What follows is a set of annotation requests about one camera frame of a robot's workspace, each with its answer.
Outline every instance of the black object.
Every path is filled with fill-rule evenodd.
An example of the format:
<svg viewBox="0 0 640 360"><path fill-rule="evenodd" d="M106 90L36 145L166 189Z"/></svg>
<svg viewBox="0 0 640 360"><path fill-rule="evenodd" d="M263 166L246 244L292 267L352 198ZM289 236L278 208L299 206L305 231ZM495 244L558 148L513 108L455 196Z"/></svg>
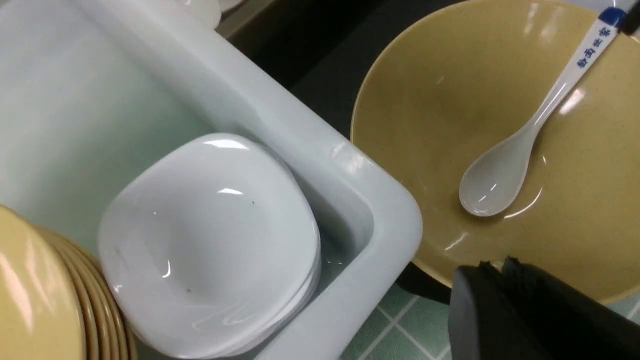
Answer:
<svg viewBox="0 0 640 360"><path fill-rule="evenodd" d="M457 269L449 340L454 360L640 359L640 326L512 258Z"/></svg>
<svg viewBox="0 0 640 360"><path fill-rule="evenodd" d="M622 25L618 27L618 31L626 34L633 35L636 30L640 28L640 1L637 1L633 7L627 12L625 20Z"/></svg>
<svg viewBox="0 0 640 360"><path fill-rule="evenodd" d="M413 263L404 268L396 280L402 289L410 293L426 297L443 304L448 304L451 298L451 289L441 282L425 274Z"/></svg>

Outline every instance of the tan melamine bowl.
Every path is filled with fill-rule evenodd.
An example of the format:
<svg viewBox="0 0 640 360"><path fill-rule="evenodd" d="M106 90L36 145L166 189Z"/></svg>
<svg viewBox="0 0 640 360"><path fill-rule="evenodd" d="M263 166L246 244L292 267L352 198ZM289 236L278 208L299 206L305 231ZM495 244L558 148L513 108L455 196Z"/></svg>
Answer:
<svg viewBox="0 0 640 360"><path fill-rule="evenodd" d="M555 1L472 0L398 36L369 71L352 141L413 193L413 262L450 286L458 265L514 256L610 302L640 285L640 44L620 36L547 122L517 200L477 218L458 185L534 113L597 14Z"/></svg>
<svg viewBox="0 0 640 360"><path fill-rule="evenodd" d="M0 358L86 359L73 280L56 251L0 206Z"/></svg>

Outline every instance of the white ceramic spoon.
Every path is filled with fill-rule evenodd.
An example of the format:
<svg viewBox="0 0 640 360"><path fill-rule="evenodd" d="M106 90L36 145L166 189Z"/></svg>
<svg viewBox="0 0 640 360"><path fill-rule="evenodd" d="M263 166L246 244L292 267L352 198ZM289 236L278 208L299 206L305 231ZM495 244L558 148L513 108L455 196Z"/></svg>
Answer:
<svg viewBox="0 0 640 360"><path fill-rule="evenodd" d="M536 113L515 134L484 153L460 181L460 204L469 213L489 217L505 210L518 196L529 166L533 143L566 94L589 70L618 34L626 13L605 9L587 32Z"/></svg>

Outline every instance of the tile grout line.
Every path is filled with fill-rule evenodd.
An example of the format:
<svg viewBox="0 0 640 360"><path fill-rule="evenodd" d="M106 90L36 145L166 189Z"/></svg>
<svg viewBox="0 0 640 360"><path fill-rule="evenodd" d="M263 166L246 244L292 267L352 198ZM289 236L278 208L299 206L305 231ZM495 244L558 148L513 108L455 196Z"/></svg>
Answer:
<svg viewBox="0 0 640 360"><path fill-rule="evenodd" d="M362 355L358 357L358 360L365 360L367 356L369 356L369 354L373 352L373 350L378 346L379 343L382 342L382 340L385 338L385 336L387 336L387 334L391 331L391 329L394 328L394 322L397 322L398 319L400 319L407 311L409 311L409 309L411 309L411 307L415 304L416 301L418 301L418 295L414 296L411 300L409 300L409 302L407 302L407 304L402 308L402 310L400 310L400 312L398 313L398 315L396 315L395 318L390 318L388 314L386 314L385 316L385 313L382 313L383 316L387 317L390 320L389 324L380 332L380 335L378 335L375 339L373 339L373 342L369 344L369 346L364 350Z"/></svg>
<svg viewBox="0 0 640 360"><path fill-rule="evenodd" d="M391 323L396 327L396 329L398 329L398 331L402 333L402 335L404 335L405 338L409 339L409 341L411 341L411 343L413 343L415 347L417 347L426 357L428 357L429 360L437 360L435 357L433 357L433 355L431 355L431 353L427 349L425 349L422 346L422 344L420 344L411 334L409 334L409 332L404 327L402 327L398 323L398 321L400 321L400 319L402 318L402 316L404 316L404 314L402 314L402 316L398 314L398 316L396 316L395 319L392 319L391 316L387 314L386 311L382 310L382 308L378 307L378 311L380 311L382 315L384 315L387 319L389 319Z"/></svg>
<svg viewBox="0 0 640 360"><path fill-rule="evenodd" d="M638 303L633 307L633 309L631 309L631 311L629 311L627 318L631 320L639 311L640 311L640 300L638 300Z"/></svg>
<svg viewBox="0 0 640 360"><path fill-rule="evenodd" d="M442 360L449 352L451 351L451 344L448 344L447 347L442 349L442 351L436 357L436 360Z"/></svg>

